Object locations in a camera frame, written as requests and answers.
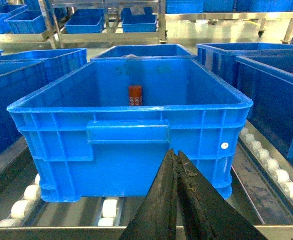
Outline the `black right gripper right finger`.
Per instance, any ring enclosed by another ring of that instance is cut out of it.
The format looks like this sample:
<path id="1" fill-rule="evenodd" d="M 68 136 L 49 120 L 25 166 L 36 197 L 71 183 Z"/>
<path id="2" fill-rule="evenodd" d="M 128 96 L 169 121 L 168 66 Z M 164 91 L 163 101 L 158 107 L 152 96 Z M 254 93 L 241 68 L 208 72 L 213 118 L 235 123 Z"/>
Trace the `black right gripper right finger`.
<path id="1" fill-rule="evenodd" d="M 188 240 L 265 240 L 195 167 L 178 152 L 177 192 Z"/>

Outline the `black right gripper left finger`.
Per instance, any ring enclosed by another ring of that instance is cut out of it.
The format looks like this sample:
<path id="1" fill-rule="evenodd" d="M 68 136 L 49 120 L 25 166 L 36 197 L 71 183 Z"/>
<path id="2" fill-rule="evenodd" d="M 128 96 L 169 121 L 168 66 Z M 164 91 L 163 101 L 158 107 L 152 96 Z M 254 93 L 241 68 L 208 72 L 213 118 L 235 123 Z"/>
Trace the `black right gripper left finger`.
<path id="1" fill-rule="evenodd" d="M 186 184 L 182 178 L 184 153 L 169 150 L 143 203 L 120 236 L 121 240 L 175 240 L 178 203 Z"/>

